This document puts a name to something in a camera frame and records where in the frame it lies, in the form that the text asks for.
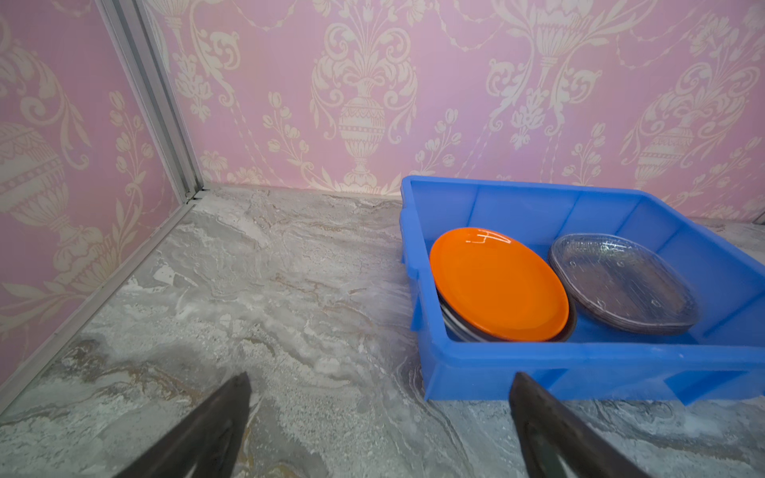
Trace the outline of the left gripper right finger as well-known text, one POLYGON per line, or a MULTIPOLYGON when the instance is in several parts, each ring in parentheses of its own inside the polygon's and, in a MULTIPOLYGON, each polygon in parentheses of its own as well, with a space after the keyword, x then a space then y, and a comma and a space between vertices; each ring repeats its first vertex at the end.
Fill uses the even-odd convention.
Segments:
POLYGON ((645 477, 529 374, 514 376, 508 402, 530 477, 645 477))

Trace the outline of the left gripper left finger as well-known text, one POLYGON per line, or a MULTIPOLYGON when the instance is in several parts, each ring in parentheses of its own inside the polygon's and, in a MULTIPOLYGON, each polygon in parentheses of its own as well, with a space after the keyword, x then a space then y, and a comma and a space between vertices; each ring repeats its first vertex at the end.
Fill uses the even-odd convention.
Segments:
POLYGON ((121 477, 230 477, 249 418, 251 383, 241 372, 119 473, 121 477))

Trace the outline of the black round plate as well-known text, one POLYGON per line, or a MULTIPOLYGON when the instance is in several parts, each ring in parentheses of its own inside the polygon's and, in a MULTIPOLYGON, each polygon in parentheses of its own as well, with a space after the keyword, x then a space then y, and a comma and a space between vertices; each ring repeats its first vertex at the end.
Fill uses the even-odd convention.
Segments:
MULTIPOLYGON (((438 297, 440 310, 442 312, 444 324, 446 326, 447 333, 454 339, 464 343, 500 343, 505 342, 505 339, 500 339, 490 334, 481 332, 474 326, 468 324, 466 320, 462 319, 444 300, 444 298, 438 297)), ((578 322, 578 312, 576 308, 576 301, 568 294, 568 306, 569 315, 565 327, 555 337, 549 339, 552 343, 567 342, 569 338, 575 332, 578 322)))

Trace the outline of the orange plate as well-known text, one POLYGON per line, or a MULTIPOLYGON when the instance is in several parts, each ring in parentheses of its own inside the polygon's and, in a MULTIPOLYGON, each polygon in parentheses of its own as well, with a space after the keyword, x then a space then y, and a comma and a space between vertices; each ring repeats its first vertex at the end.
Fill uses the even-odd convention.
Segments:
POLYGON ((453 229, 434 241, 430 269, 450 322, 481 342, 549 342, 569 325, 562 282, 513 238, 484 228, 453 229))

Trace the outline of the brownish glass plate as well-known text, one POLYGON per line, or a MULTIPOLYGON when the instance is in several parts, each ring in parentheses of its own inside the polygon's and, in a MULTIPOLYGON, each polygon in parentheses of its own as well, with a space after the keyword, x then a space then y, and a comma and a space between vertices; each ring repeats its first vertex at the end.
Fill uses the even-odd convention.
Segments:
POLYGON ((614 329, 677 336, 701 319, 689 283, 659 255, 629 239, 567 234, 554 241, 548 261, 577 304, 614 329))

